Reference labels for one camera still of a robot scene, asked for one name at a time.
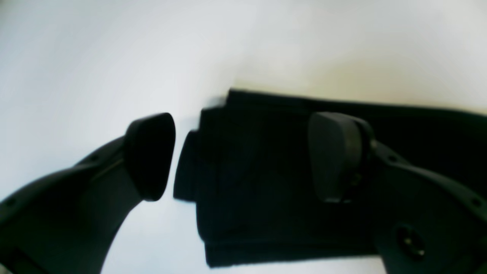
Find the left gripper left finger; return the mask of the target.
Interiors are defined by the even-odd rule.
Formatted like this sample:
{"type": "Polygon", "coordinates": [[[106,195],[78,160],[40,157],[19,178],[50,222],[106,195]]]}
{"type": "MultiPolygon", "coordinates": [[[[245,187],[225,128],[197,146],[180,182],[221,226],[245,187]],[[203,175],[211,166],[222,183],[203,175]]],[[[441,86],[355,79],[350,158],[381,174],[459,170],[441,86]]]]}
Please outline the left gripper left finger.
{"type": "Polygon", "coordinates": [[[124,136],[1,202],[1,267],[11,274],[99,274],[118,230],[166,189],[175,146],[169,113],[134,120],[124,136]]]}

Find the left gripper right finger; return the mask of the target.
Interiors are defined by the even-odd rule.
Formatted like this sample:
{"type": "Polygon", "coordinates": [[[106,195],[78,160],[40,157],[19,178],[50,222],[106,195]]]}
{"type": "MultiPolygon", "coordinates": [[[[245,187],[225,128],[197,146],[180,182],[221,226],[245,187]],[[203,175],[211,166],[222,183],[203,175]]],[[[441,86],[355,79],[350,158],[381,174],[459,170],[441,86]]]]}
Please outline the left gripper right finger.
{"type": "Polygon", "coordinates": [[[388,274],[486,273],[480,194],[412,165],[357,117],[311,114],[308,148],[317,196],[358,205],[388,274]]]}

